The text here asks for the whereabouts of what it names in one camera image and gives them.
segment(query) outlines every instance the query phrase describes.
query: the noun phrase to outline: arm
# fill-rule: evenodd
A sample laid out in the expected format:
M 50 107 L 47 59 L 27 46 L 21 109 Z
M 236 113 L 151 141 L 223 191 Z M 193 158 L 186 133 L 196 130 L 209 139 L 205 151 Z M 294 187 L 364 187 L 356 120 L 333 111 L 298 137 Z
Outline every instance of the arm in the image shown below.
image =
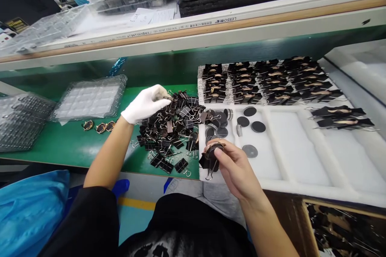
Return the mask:
M 245 152 L 224 139 L 208 142 L 225 144 L 215 150 L 220 170 L 231 193 L 238 198 L 259 257 L 299 257 L 264 194 Z
M 142 90 L 121 113 L 87 172 L 84 188 L 101 186 L 111 190 L 114 187 L 125 160 L 134 125 L 170 104 L 168 99 L 159 100 L 163 96 L 170 97 L 166 89 L 159 84 L 154 85 Z
M 134 125 L 122 116 L 92 162 L 84 180 L 84 188 L 101 186 L 111 190 L 118 179 Z

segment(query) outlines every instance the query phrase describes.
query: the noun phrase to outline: bare hand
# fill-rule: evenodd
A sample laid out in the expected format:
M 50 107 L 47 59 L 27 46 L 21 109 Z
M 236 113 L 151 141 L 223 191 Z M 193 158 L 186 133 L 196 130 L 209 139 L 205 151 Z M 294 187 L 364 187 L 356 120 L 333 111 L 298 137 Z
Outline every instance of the bare hand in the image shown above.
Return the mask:
M 224 144 L 225 152 L 220 149 L 214 151 L 220 163 L 220 171 L 230 192 L 240 200 L 256 209 L 260 209 L 265 194 L 250 166 L 248 158 L 243 150 L 224 139 L 213 139 L 208 142 Z

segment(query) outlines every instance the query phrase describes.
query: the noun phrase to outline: black sleeve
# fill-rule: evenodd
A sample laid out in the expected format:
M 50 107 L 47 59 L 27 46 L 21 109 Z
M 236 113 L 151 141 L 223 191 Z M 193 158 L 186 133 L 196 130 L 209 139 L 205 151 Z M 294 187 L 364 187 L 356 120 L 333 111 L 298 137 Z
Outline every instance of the black sleeve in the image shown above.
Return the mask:
M 114 194 L 103 187 L 84 188 L 39 256 L 114 256 L 118 242 Z

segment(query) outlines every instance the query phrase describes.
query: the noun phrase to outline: yellow floor line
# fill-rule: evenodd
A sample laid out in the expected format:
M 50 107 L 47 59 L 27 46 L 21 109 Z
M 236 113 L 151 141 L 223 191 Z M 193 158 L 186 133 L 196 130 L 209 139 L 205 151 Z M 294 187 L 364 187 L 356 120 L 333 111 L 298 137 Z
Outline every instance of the yellow floor line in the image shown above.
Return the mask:
M 128 198 L 119 198 L 118 204 L 121 206 L 134 207 L 134 208 L 149 210 L 149 211 L 154 211 L 154 208 L 156 207 L 156 203 L 139 201 L 139 200 L 128 199 Z

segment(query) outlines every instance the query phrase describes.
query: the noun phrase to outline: paper document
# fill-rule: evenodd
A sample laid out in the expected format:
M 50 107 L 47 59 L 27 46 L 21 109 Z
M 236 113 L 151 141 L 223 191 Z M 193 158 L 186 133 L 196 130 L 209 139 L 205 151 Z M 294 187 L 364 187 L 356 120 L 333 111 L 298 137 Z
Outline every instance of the paper document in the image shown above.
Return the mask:
M 174 18 L 174 8 L 156 11 L 150 23 L 161 23 Z
M 154 16 L 154 12 L 151 12 L 151 13 L 146 13 L 146 14 L 138 14 L 138 13 L 135 13 L 128 25 L 129 26 L 142 26 L 142 25 L 147 25 L 150 23 L 150 21 L 152 20 Z

